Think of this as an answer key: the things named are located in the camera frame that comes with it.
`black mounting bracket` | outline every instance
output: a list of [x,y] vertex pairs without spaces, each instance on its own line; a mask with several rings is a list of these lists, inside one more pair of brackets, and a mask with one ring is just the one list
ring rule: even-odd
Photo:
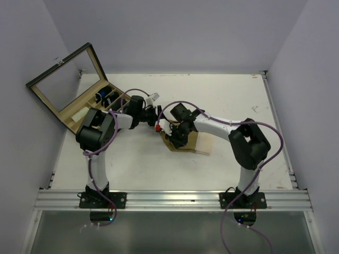
[[[226,206],[239,195],[239,190],[235,192],[221,192],[219,193],[220,208],[225,209]],[[256,204],[256,209],[266,209],[267,203],[265,193],[255,192],[251,196],[243,195],[230,208],[231,209],[252,209]]]
[[[109,198],[117,207],[117,209],[125,209],[127,193],[126,192],[108,192],[105,196]],[[79,208],[82,209],[100,209],[109,208],[109,202],[103,198],[94,197],[86,192],[78,194],[80,197]]]

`cable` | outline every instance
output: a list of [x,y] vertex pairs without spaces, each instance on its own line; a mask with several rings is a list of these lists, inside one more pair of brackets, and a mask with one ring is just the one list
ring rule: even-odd
[[113,136],[111,137],[111,139],[107,142],[106,145],[104,145],[102,148],[100,148],[100,149],[98,149],[98,150],[96,150],[94,152],[87,152],[87,151],[83,152],[84,156],[88,156],[89,157],[89,159],[88,159],[88,174],[90,176],[90,179],[91,179],[91,181],[93,183],[94,188],[99,193],[99,195],[102,196],[106,201],[108,201],[109,204],[111,204],[112,207],[114,208],[114,217],[113,217],[112,221],[110,221],[109,223],[106,223],[106,224],[102,224],[101,226],[107,226],[107,225],[111,224],[115,220],[115,218],[117,217],[117,206],[114,204],[113,201],[111,201],[109,198],[107,198],[101,192],[99,187],[96,185],[95,180],[94,180],[93,175],[92,175],[92,156],[93,155],[98,155],[100,152],[105,151],[107,149],[107,147],[113,142],[113,140],[117,136],[117,132],[118,132],[118,119],[117,119],[117,116],[115,115],[115,113],[117,113],[117,112],[109,110],[109,113],[113,116],[113,119],[114,119],[114,133],[113,133]]
[[132,88],[132,89],[127,90],[126,92],[124,92],[122,94],[121,99],[120,99],[120,110],[121,110],[121,112],[123,112],[123,98],[126,95],[126,93],[130,92],[130,91],[139,91],[139,92],[142,92],[142,93],[146,94],[147,96],[149,96],[148,93],[146,93],[144,90],[141,90],[139,88]]
[[[283,146],[284,146],[284,140],[283,140],[283,137],[281,135],[281,133],[276,129],[274,128],[273,126],[270,126],[269,124],[267,123],[263,123],[263,122],[238,122],[238,123],[229,123],[229,122],[225,122],[225,121],[222,121],[222,120],[219,120],[219,119],[216,119],[214,117],[210,117],[208,116],[204,111],[202,111],[200,108],[198,108],[195,104],[191,103],[191,102],[187,102],[187,101],[175,101],[175,102],[171,102],[169,103],[168,105],[166,105],[163,110],[160,112],[159,116],[158,116],[158,122],[157,124],[159,125],[159,121],[160,121],[160,117],[161,115],[164,113],[165,109],[167,109],[169,106],[175,104],[175,103],[186,103],[186,104],[189,104],[193,107],[195,107],[203,116],[213,120],[213,121],[216,121],[218,123],[222,123],[222,124],[225,124],[225,125],[247,125],[247,124],[257,124],[257,125],[262,125],[262,126],[265,126],[271,130],[273,130],[279,137],[280,139],[280,147],[279,149],[277,150],[277,152],[272,155],[269,159],[267,159],[265,162],[263,162],[259,167],[258,167],[258,170],[257,170],[257,173],[254,175],[253,179],[251,180],[251,182],[246,186],[246,188],[238,195],[236,196],[228,205],[227,207],[225,208],[224,210],[224,213],[222,215],[222,219],[221,219],[221,223],[220,223],[220,235],[221,235],[221,240],[222,240],[222,243],[225,247],[225,249],[230,253],[232,254],[230,248],[228,247],[226,241],[225,241],[225,237],[224,237],[224,228],[223,228],[223,224],[224,224],[224,221],[225,221],[225,217],[226,217],[226,213],[227,213],[227,210],[250,188],[250,186],[254,183],[254,181],[257,179],[257,177],[259,176],[259,173],[261,171],[261,169],[267,164],[269,163],[271,160],[273,160],[276,156],[278,156],[278,154],[282,151],[283,149]],[[270,245],[270,250],[271,250],[271,254],[274,253],[274,248],[273,248],[273,244],[271,242],[271,240],[264,234],[262,233],[261,231],[259,231],[258,229],[255,229],[255,228],[252,228],[250,227],[251,230],[259,233],[263,238],[266,239],[266,241],[268,242],[268,244]]]

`gray wall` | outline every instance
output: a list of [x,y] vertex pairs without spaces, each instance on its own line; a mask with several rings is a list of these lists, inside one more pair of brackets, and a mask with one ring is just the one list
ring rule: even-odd
[[338,253],[339,2],[309,0],[269,71],[297,181],[327,253]]
[[25,83],[68,52],[41,0],[2,1],[0,34],[0,253],[12,254],[21,249],[64,130]]
[[91,42],[106,72],[257,72],[307,0],[44,0],[67,49]]

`box lid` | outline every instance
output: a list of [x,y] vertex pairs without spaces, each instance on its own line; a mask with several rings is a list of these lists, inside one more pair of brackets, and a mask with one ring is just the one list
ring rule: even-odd
[[[26,84],[63,124],[76,133],[90,107],[108,110],[120,105],[123,92],[109,83],[90,43],[74,51]],[[86,73],[86,81],[79,82]],[[124,95],[124,104],[130,97]]]

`glass panel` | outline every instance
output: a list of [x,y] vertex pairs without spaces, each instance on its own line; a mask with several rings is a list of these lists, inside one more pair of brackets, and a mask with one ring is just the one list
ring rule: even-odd
[[[227,216],[225,239],[234,253],[270,253],[265,239]],[[118,212],[115,222],[98,230],[89,212],[46,211],[32,253],[226,253],[220,220],[220,212]],[[303,212],[258,212],[254,227],[276,253],[315,253]]]
[[88,72],[93,73],[93,75],[91,75],[93,76],[91,79],[92,83],[87,86],[87,89],[100,80],[90,56],[87,51],[84,51],[75,59],[66,63],[60,69],[37,84],[37,88],[57,109],[57,111],[60,112],[63,110],[68,104],[84,92],[77,92],[80,69],[88,69]]

